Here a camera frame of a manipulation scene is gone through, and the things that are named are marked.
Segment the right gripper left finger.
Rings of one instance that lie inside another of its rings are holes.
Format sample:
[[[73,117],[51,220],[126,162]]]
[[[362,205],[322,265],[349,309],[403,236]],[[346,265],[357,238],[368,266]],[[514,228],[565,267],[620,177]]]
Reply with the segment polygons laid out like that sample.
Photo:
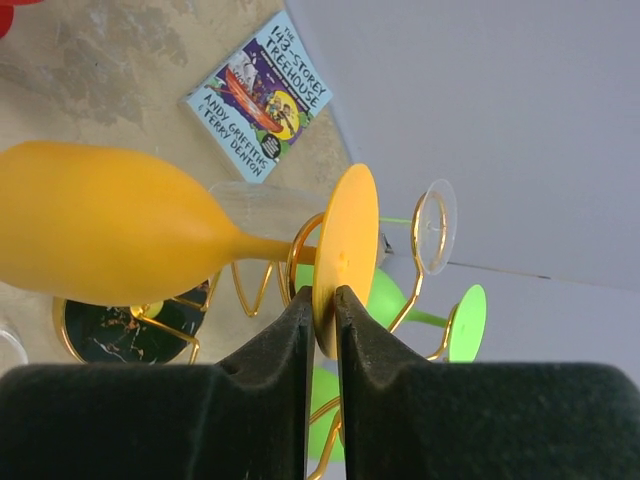
[[[213,364],[34,364],[1,380],[5,479],[302,479],[311,289]]]

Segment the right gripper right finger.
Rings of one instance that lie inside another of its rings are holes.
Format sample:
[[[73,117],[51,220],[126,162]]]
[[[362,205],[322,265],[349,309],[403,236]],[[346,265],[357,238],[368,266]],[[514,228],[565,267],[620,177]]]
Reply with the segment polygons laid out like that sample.
[[[350,479],[635,479],[639,390],[597,363],[433,363],[335,295]]]

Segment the gold wine glass rack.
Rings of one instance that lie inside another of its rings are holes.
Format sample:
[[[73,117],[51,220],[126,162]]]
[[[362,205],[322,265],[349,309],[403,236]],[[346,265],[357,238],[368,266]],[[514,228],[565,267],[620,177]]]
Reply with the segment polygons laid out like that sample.
[[[67,349],[80,361],[166,363],[183,350],[195,358],[196,333],[203,323],[218,280],[212,278],[178,297],[144,306],[105,307],[57,299],[53,320]],[[344,430],[340,429],[343,443]],[[321,477],[329,464],[316,460],[313,477]]]

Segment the clear wine glass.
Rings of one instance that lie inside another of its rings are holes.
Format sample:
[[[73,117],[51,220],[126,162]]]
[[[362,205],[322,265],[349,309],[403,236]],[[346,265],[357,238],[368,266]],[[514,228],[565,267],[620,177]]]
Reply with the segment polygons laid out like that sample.
[[[222,181],[209,192],[244,232],[290,241],[328,198],[288,187]],[[439,179],[422,194],[408,219],[382,217],[378,263],[389,255],[412,256],[427,275],[436,275],[451,256],[457,230],[457,200],[451,184]]]
[[[0,335],[1,372],[27,365],[29,358],[21,337],[14,325],[4,318],[1,319]]]

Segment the orange plastic goblet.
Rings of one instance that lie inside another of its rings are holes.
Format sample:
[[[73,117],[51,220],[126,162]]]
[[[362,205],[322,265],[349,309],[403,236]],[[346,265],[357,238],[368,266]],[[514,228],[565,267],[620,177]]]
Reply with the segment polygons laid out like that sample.
[[[94,305],[149,304],[243,259],[310,264],[317,343],[338,355],[334,293],[366,302],[379,204],[363,164],[337,182],[318,243],[297,247],[242,231],[175,165],[144,152],[27,141],[1,154],[1,279]]]

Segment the red plastic goblet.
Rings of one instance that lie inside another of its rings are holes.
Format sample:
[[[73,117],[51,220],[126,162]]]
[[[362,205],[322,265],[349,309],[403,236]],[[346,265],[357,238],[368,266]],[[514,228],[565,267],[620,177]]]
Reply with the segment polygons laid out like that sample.
[[[14,21],[18,7],[40,3],[41,0],[0,0],[0,38],[4,38]]]

